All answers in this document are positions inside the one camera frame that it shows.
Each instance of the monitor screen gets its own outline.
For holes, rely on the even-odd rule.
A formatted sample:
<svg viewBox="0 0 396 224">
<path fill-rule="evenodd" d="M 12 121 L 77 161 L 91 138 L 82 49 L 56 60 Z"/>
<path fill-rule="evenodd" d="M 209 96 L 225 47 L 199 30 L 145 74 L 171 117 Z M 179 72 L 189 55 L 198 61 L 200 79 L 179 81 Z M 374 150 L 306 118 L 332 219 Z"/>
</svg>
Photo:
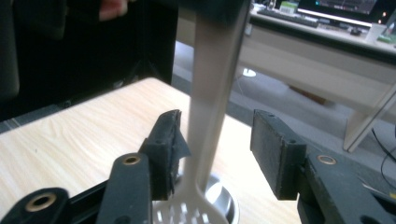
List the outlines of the monitor screen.
<svg viewBox="0 0 396 224">
<path fill-rule="evenodd" d="M 364 27 L 385 24 L 395 10 L 395 0 L 301 0 L 298 12 Z"/>
</svg>

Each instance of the gray floor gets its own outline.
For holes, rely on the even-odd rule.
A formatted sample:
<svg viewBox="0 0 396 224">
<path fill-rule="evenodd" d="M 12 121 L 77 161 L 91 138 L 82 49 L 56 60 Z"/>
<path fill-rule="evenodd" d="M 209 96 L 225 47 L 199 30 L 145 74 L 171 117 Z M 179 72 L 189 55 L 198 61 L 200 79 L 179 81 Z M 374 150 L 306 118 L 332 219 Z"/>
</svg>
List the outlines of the gray floor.
<svg viewBox="0 0 396 224">
<path fill-rule="evenodd" d="M 193 48 L 177 43 L 172 85 L 190 92 Z M 370 133 L 353 153 L 343 150 L 347 118 L 352 110 L 343 105 L 326 102 L 320 105 L 285 83 L 257 74 L 255 77 L 235 76 L 227 113 L 251 125 L 254 109 L 274 113 L 287 123 L 312 148 L 340 156 L 367 185 L 384 192 L 396 192 L 380 174 L 385 153 Z M 395 126 L 380 120 L 375 131 L 382 144 L 389 150 L 396 147 Z M 396 164 L 390 159 L 384 162 L 386 178 L 396 179 Z"/>
</svg>

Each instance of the wooden table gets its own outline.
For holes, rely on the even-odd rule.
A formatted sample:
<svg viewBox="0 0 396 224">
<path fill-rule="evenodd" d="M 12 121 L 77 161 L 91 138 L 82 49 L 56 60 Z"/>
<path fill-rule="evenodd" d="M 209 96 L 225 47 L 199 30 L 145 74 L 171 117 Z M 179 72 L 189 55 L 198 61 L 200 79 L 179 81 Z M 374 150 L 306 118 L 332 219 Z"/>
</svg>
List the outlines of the wooden table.
<svg viewBox="0 0 396 224">
<path fill-rule="evenodd" d="M 136 152 L 161 113 L 183 112 L 188 95 L 148 78 L 0 135 L 0 217 L 34 190 L 70 196 L 108 179 L 113 161 Z M 299 223 L 296 202 L 279 202 L 249 150 L 250 127 L 226 117 L 213 173 L 236 196 L 240 223 Z"/>
</svg>

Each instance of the computer monitor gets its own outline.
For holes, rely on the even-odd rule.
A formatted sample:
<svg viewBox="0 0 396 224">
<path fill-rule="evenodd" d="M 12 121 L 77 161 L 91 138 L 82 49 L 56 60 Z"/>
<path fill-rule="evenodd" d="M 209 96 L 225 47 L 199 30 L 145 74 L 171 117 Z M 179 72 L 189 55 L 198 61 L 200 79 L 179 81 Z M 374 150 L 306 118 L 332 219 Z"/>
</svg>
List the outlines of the computer monitor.
<svg viewBox="0 0 396 224">
<path fill-rule="evenodd" d="M 301 14 L 370 28 L 386 24 L 396 8 L 395 0 L 301 0 Z"/>
<path fill-rule="evenodd" d="M 0 104 L 15 97 L 19 90 L 17 53 L 11 4 L 0 1 Z"/>
</svg>

